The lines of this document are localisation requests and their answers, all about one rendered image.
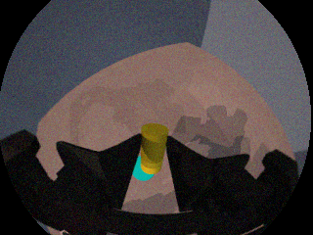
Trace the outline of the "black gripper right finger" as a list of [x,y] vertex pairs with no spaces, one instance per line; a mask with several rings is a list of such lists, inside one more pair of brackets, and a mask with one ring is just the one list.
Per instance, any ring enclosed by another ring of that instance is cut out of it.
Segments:
[[231,169],[246,168],[249,154],[237,156],[210,158],[193,152],[187,145],[180,144],[176,138],[167,136],[165,150],[171,169],[173,187],[180,212],[190,212],[191,205],[204,191],[216,173],[230,172]]

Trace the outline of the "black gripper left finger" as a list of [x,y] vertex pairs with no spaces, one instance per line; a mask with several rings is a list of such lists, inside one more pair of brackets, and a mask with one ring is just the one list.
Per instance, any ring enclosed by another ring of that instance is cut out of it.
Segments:
[[99,177],[103,188],[109,193],[113,208],[121,211],[130,177],[138,160],[141,142],[142,133],[137,133],[103,152],[95,152],[82,146],[79,148],[70,142],[68,144],[66,141],[58,141],[56,152],[59,150],[59,157],[62,157],[64,165],[71,165],[87,175]]

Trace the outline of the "cyan circle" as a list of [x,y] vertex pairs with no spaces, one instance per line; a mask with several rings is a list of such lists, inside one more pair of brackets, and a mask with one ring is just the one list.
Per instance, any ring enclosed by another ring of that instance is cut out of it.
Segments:
[[134,165],[134,171],[133,171],[132,175],[134,177],[136,177],[136,179],[149,180],[150,177],[153,177],[156,174],[154,173],[154,175],[149,175],[148,173],[145,173],[144,171],[142,171],[140,158],[141,157],[138,157],[136,165]]

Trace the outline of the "yellow cylinder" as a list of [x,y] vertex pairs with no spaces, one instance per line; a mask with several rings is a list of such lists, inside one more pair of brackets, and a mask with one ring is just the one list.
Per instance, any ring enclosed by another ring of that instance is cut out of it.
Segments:
[[141,169],[149,175],[160,172],[168,129],[160,124],[142,126]]

